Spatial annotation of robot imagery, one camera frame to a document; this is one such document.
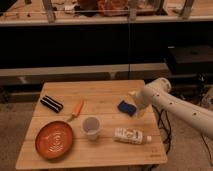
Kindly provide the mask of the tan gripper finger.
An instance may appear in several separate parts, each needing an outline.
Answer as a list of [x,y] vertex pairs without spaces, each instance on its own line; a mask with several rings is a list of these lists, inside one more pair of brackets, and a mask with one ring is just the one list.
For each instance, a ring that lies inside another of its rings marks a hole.
[[137,109],[137,114],[136,114],[136,116],[137,116],[137,118],[141,118],[144,114],[145,114],[145,108],[144,109]]
[[130,91],[129,92],[129,95],[132,97],[132,98],[135,98],[136,96],[136,92],[135,91]]

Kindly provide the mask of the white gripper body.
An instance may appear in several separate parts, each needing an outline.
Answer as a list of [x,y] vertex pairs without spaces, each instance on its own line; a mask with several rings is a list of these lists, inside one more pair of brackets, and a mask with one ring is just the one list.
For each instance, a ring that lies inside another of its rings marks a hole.
[[149,105],[141,90],[133,92],[133,100],[139,110],[145,109]]

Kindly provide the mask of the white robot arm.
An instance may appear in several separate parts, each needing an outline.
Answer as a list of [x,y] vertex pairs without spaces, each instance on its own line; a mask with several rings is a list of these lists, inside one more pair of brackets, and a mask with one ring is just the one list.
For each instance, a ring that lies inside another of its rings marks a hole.
[[213,111],[181,100],[171,95],[170,91],[169,80],[160,77],[129,94],[139,110],[150,104],[159,106],[213,140]]

